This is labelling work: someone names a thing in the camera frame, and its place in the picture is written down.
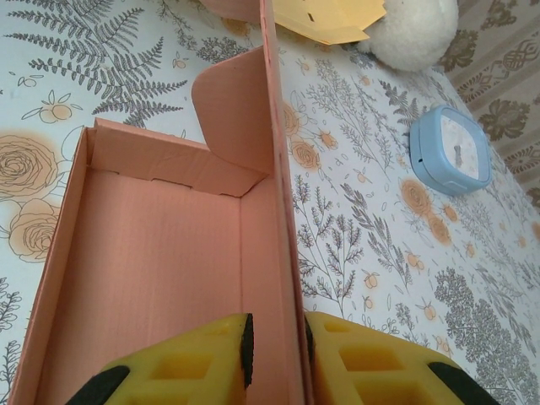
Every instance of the alarm clock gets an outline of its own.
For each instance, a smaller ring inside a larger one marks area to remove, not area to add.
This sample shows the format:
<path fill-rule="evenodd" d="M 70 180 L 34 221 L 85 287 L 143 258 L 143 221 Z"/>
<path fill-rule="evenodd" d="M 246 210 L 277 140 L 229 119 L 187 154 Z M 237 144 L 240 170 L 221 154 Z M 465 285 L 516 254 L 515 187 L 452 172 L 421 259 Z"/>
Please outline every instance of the alarm clock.
<path fill-rule="evenodd" d="M 489 141 L 482 128 L 448 105 L 413 123 L 410 151 L 416 176 L 438 192 L 459 196 L 491 182 Z"/>

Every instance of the leaf pattern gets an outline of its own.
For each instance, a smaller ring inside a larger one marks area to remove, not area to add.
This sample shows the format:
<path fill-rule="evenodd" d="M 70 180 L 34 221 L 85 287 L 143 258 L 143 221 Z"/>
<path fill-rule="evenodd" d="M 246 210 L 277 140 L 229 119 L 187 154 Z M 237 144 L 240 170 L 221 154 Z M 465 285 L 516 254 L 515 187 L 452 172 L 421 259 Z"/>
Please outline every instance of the leaf pattern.
<path fill-rule="evenodd" d="M 193 81 L 262 44 L 257 24 L 221 19 L 195 0 L 4 7 L 0 404 L 13 386 L 30 285 L 38 284 L 81 127 L 104 117 L 204 142 Z M 301 293 L 308 311 L 452 357 L 500 403 L 533 404 L 540 218 L 531 202 L 540 193 L 526 195 L 491 151 L 488 187 L 444 196 L 418 181 L 409 157 L 410 126 L 433 105 L 468 113 L 443 70 L 470 64 L 480 35 L 499 29 L 482 31 L 483 21 L 460 31 L 440 67 L 421 73 L 393 72 L 356 47 L 278 28 Z M 486 131 L 503 139 L 526 132 L 536 93 L 530 108 L 491 100 Z"/>

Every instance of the white plush toy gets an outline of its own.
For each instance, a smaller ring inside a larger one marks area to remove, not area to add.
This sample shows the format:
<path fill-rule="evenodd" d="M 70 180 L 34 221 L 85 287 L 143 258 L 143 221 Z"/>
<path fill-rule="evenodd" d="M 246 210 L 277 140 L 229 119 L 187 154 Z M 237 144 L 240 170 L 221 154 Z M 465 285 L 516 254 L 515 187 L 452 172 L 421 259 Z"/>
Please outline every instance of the white plush toy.
<path fill-rule="evenodd" d="M 434 65 L 457 30 L 457 0 L 385 0 L 386 15 L 356 46 L 386 65 L 415 72 Z"/>

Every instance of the floral tablecloth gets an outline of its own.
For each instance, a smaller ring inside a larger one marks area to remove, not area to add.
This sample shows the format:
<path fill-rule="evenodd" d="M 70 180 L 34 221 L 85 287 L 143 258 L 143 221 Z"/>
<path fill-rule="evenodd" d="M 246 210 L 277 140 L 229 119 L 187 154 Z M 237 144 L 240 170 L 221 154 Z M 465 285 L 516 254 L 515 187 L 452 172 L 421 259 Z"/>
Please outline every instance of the floral tablecloth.
<path fill-rule="evenodd" d="M 102 116 L 203 142 L 193 79 L 262 40 L 194 0 L 10 0 L 0 27 L 5 403 L 80 128 Z M 495 154 L 493 183 L 465 197 L 411 170 L 411 122 L 466 110 L 446 77 L 278 36 L 305 308 L 439 350 L 503 404 L 538 404 L 540 218 Z"/>

